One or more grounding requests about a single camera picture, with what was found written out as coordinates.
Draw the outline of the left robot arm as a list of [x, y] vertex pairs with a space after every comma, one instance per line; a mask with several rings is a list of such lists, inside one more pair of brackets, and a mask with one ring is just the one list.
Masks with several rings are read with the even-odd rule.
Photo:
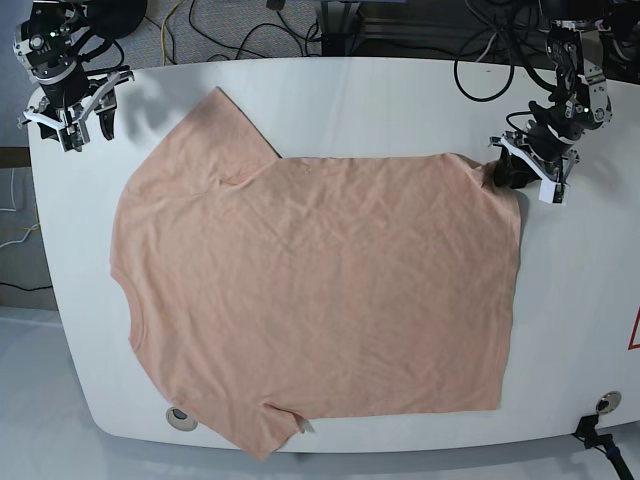
[[[516, 17], [537, 6], [549, 24], [545, 52], [554, 66], [556, 82], [544, 81], [524, 55], [515, 32]], [[500, 158], [493, 170], [498, 187], [521, 189], [549, 181], [562, 193], [569, 173], [580, 161], [575, 144], [588, 131], [611, 120], [605, 64], [608, 47], [630, 42], [639, 28], [637, 1], [515, 1], [505, 16], [504, 34], [529, 77], [549, 93], [548, 107], [531, 101], [533, 117], [523, 129], [505, 132], [496, 144]]]

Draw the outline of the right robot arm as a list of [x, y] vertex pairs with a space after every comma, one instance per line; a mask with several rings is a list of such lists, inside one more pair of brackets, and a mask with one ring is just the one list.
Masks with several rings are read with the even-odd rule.
[[114, 138], [115, 88], [134, 79], [123, 59], [110, 67], [84, 68], [112, 47], [124, 53], [86, 11], [81, 1], [35, 1], [13, 43], [17, 60], [43, 92], [38, 104], [18, 117], [18, 126], [37, 124], [41, 138], [57, 141], [65, 152], [89, 143], [86, 122], [92, 113], [103, 137]]

